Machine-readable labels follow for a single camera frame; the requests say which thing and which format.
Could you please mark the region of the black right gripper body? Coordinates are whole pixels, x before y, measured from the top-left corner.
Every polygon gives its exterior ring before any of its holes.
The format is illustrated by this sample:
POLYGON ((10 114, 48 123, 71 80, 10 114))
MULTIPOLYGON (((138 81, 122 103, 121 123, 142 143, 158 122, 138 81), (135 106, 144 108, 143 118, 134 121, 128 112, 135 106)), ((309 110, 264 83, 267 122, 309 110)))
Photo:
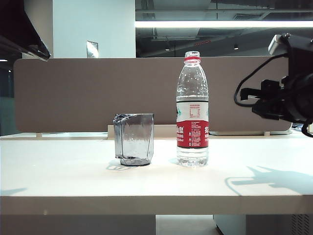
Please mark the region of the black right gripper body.
POLYGON ((282 80, 284 96, 279 119, 304 123, 313 117, 313 44, 309 38, 282 35, 286 47, 289 74, 282 80))

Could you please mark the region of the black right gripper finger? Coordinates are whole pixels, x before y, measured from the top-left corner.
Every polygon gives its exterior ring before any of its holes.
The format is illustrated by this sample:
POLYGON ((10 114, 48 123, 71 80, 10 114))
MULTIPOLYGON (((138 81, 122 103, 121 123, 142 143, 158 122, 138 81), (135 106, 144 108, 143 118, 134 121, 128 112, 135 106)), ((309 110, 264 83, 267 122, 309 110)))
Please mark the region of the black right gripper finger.
POLYGON ((263 80, 260 89, 243 88, 240 91, 240 100, 248 100, 249 97, 257 99, 271 99, 274 98, 281 90, 280 82, 273 80, 263 80))
POLYGON ((262 118, 285 120, 286 108, 284 98, 266 99, 257 97, 258 101, 252 105, 252 112, 262 118))

